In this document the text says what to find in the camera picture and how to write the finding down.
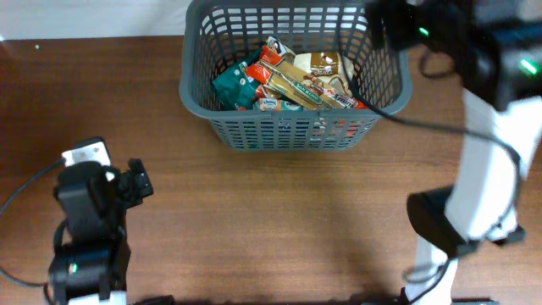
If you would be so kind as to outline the green Nescafe coffee bag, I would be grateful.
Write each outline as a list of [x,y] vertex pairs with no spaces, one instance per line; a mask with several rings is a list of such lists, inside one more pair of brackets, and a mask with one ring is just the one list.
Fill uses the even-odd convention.
[[252,109],[261,83],[246,74],[246,69],[256,63],[262,49],[230,66],[212,81],[213,89],[225,110]]

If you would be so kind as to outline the blue tissue pack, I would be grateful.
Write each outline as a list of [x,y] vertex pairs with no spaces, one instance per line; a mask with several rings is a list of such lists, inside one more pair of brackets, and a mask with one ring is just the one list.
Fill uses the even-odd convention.
[[302,111],[303,106],[286,100],[274,98],[259,98],[253,107],[262,112]]

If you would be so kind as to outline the orange spaghetti packet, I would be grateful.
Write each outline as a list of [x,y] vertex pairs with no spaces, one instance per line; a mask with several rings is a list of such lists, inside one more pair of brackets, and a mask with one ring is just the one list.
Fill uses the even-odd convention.
[[309,110],[366,108],[359,100],[288,63],[268,47],[263,47],[259,60],[246,69],[246,74]]

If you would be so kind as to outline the small beige snack pouch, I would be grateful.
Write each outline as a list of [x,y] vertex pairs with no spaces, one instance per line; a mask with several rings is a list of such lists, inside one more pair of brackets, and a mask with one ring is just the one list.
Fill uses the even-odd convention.
[[265,45],[277,53],[280,57],[284,58],[288,63],[293,64],[295,61],[296,54],[287,47],[280,39],[269,36],[265,41]]

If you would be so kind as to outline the large beige snack bag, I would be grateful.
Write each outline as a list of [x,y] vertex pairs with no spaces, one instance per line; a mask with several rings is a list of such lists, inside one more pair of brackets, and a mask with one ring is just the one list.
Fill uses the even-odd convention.
[[338,53],[300,53],[295,56],[294,65],[347,96],[352,96],[347,80],[354,74],[354,65],[347,57]]

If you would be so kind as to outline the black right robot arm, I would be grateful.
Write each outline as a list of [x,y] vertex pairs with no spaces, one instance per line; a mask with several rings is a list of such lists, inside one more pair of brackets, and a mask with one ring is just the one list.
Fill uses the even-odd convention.
[[541,22],[524,19],[519,1],[372,1],[366,14],[375,47],[423,44],[461,79],[456,182],[407,200],[418,246],[406,300],[449,304],[461,258],[525,236],[516,204],[541,139]]

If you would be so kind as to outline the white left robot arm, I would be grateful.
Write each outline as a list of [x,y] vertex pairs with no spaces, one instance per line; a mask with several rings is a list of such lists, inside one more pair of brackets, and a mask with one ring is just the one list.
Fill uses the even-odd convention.
[[58,175],[53,195],[65,219],[53,235],[54,258],[47,274],[55,304],[86,296],[109,301],[116,291],[127,290],[126,212],[152,194],[139,158],[130,159],[125,172],[85,161]]

